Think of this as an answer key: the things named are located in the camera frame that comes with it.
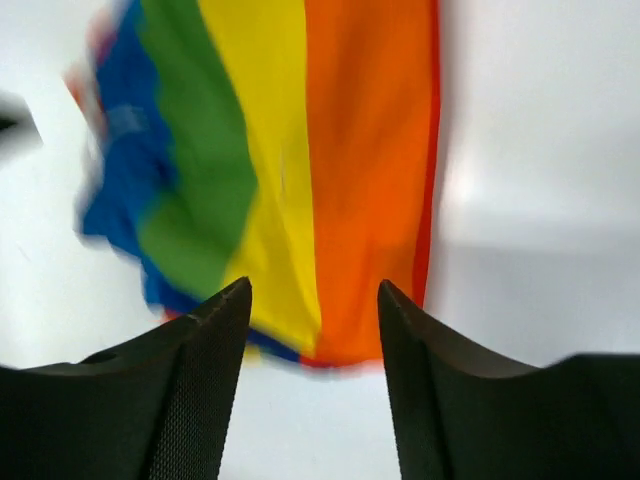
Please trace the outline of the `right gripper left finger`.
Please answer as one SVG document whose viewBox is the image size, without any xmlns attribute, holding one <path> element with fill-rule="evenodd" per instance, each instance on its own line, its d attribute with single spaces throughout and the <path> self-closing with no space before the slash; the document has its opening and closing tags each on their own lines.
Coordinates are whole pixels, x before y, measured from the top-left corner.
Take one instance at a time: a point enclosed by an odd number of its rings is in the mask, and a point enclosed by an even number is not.
<svg viewBox="0 0 640 480">
<path fill-rule="evenodd" d="M 241 278 L 76 363 L 1 371 L 5 479 L 214 479 L 249 330 Z"/>
</svg>

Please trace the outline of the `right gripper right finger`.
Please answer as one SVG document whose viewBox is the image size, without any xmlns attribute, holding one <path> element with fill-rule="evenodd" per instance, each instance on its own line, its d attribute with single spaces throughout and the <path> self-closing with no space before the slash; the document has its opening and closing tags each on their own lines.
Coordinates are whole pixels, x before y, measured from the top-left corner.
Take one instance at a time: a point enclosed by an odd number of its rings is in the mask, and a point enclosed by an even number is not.
<svg viewBox="0 0 640 480">
<path fill-rule="evenodd" d="M 389 281 L 377 304 L 403 478 L 638 477 L 637 356 L 536 368 L 444 325 Z"/>
</svg>

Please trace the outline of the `rainbow striped shorts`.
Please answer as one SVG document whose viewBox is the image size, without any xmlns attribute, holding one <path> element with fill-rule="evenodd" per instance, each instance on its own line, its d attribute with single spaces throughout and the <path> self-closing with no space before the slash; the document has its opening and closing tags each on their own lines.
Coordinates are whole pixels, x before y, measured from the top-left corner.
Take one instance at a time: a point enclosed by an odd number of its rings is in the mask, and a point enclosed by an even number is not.
<svg viewBox="0 0 640 480">
<path fill-rule="evenodd" d="M 251 348 L 378 361 L 381 281 L 426 290 L 437 3 L 118 1 L 88 43 L 81 235 L 137 258 L 171 316 L 246 277 Z"/>
</svg>

